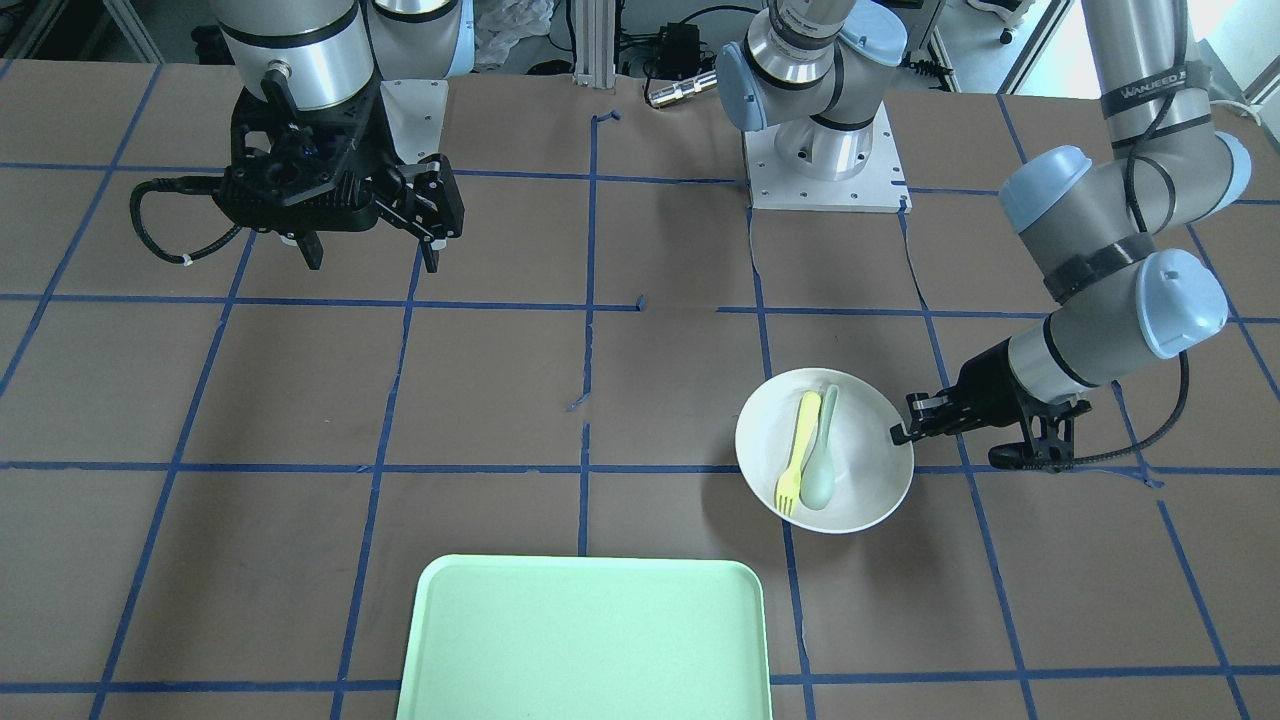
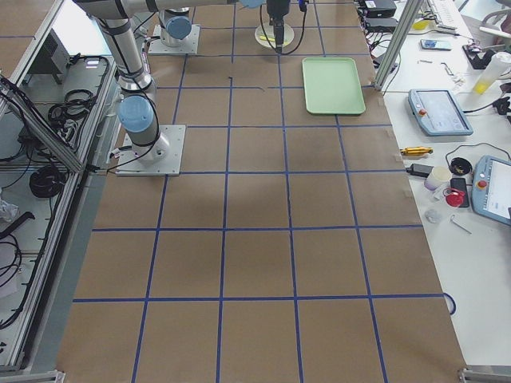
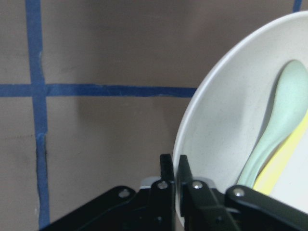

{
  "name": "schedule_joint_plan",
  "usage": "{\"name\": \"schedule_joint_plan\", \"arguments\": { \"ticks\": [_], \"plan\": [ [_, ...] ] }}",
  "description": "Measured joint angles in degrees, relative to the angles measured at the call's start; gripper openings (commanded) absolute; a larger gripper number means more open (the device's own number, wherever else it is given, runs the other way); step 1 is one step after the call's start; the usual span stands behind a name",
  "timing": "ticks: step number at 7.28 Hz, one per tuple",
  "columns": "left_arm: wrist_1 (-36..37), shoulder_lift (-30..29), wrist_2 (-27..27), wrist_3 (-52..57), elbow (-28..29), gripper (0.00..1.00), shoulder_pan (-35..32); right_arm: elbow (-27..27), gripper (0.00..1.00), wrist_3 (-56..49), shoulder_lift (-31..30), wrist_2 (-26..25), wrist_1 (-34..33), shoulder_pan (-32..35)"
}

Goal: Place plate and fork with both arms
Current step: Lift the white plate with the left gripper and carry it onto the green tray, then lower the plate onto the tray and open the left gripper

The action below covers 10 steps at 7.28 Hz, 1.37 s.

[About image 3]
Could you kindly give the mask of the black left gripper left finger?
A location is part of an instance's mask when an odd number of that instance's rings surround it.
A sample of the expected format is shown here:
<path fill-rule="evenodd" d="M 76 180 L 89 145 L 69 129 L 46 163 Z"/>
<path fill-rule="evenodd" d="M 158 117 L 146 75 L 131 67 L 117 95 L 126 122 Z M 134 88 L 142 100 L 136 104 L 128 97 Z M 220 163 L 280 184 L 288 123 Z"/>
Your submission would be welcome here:
<path fill-rule="evenodd" d="M 160 155 L 160 169 L 161 169 L 161 180 L 168 181 L 170 183 L 175 182 L 171 154 Z"/>

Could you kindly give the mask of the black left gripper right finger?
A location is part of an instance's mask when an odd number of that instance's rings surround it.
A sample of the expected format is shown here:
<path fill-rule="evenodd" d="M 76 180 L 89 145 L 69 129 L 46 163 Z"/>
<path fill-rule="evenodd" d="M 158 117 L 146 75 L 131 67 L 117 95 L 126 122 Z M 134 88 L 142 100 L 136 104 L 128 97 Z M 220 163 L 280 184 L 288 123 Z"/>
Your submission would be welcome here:
<path fill-rule="evenodd" d="M 178 181 L 179 184 L 187 184 L 193 179 L 192 172 L 190 169 L 188 157 L 186 155 L 180 156 L 178 165 Z"/>

